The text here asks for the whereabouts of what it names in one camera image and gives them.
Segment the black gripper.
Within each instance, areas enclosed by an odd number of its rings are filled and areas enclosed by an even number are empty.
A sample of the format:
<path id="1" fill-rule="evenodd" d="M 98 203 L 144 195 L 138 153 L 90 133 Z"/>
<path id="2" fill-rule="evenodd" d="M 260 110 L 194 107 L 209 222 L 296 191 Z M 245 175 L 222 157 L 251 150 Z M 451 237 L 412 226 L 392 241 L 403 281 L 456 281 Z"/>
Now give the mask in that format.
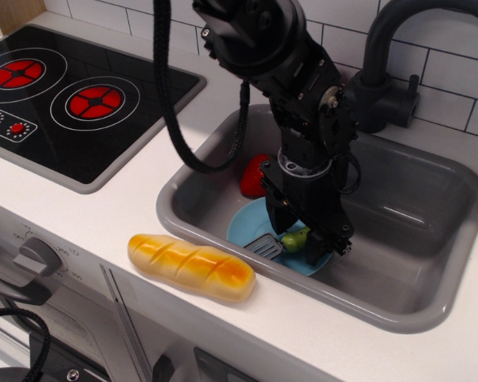
<path id="1" fill-rule="evenodd" d="M 310 229 L 305 244 L 307 264 L 315 266 L 333 251 L 339 255 L 350 251 L 353 225 L 329 173 L 310 179 L 294 177 L 274 159 L 262 163 L 261 171 L 274 232 L 286 232 L 298 220 Z"/>

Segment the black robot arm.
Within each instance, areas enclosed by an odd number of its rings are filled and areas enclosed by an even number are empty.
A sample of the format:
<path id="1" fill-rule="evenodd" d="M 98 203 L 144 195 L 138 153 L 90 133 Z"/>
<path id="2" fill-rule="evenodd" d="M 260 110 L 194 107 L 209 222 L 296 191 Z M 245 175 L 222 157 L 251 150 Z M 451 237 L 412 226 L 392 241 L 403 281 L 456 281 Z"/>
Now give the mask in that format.
<path id="1" fill-rule="evenodd" d="M 308 227 L 305 257 L 314 265 L 346 253 L 354 228 L 341 197 L 357 189 L 347 172 L 356 124 L 340 74 L 307 30 L 295 1 L 196 1 L 205 46 L 219 64 L 268 98 L 280 128 L 275 158 L 261 164 L 261 185 L 276 233 L 296 222 Z"/>

